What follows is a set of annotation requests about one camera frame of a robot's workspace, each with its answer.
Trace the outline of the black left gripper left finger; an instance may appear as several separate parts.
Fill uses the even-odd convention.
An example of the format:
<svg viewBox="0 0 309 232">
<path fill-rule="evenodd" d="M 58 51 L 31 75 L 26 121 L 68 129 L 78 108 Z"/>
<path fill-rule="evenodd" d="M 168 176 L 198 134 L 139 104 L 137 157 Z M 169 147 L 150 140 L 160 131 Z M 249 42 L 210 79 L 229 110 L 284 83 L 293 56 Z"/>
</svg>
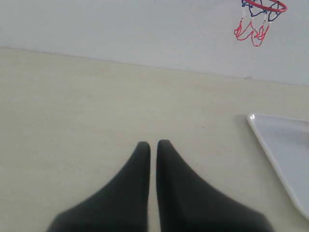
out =
<svg viewBox="0 0 309 232">
<path fill-rule="evenodd" d="M 138 142 L 132 155 L 102 189 L 58 214 L 49 232 L 146 232 L 151 150 Z"/>
</svg>

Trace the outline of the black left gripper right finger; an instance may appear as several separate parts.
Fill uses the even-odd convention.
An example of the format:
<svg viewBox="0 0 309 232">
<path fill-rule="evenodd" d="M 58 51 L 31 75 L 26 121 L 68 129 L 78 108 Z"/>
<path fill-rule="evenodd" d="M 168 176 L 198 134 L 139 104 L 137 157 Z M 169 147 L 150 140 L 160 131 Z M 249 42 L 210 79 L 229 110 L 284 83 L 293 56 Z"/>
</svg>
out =
<svg viewBox="0 0 309 232">
<path fill-rule="evenodd" d="M 169 140 L 157 145 L 156 191 L 163 232 L 272 232 L 269 220 L 203 180 Z"/>
</svg>

